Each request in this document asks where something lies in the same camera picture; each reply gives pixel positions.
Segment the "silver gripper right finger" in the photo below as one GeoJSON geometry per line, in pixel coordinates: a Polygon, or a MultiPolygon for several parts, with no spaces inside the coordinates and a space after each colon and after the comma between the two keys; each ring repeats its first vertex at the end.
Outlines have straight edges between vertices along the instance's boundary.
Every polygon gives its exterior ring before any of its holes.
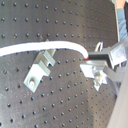
{"type": "Polygon", "coordinates": [[[126,50],[123,43],[116,43],[112,47],[104,48],[102,51],[90,52],[91,60],[106,60],[110,67],[127,60],[126,50]]]}

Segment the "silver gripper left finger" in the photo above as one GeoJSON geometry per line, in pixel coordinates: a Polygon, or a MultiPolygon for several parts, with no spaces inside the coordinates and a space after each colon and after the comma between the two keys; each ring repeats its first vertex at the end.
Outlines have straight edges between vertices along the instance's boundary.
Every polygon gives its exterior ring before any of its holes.
{"type": "Polygon", "coordinates": [[[119,94],[119,86],[124,77],[123,67],[117,67],[113,71],[105,61],[83,61],[80,68],[85,77],[93,79],[96,90],[99,90],[101,85],[105,84],[112,88],[115,95],[119,94]]]}

